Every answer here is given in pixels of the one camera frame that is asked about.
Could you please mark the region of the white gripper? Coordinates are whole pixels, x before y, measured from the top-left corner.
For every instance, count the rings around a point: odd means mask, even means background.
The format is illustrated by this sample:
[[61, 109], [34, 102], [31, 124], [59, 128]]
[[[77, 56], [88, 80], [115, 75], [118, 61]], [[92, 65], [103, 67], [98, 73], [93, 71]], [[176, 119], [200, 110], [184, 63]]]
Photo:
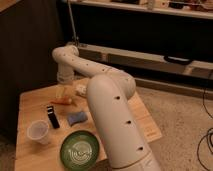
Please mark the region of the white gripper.
[[71, 84], [74, 80], [74, 70], [65, 65], [58, 66], [57, 81], [60, 84]]

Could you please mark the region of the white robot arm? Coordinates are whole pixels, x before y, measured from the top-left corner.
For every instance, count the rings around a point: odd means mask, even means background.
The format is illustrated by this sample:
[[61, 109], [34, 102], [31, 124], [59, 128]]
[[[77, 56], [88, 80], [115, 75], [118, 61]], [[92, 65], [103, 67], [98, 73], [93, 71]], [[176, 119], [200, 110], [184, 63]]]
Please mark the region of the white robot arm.
[[125, 71], [81, 58], [74, 45], [54, 49], [52, 57], [60, 83], [69, 83], [75, 71], [89, 78], [87, 104], [112, 170], [161, 171], [128, 103], [135, 94], [135, 79]]

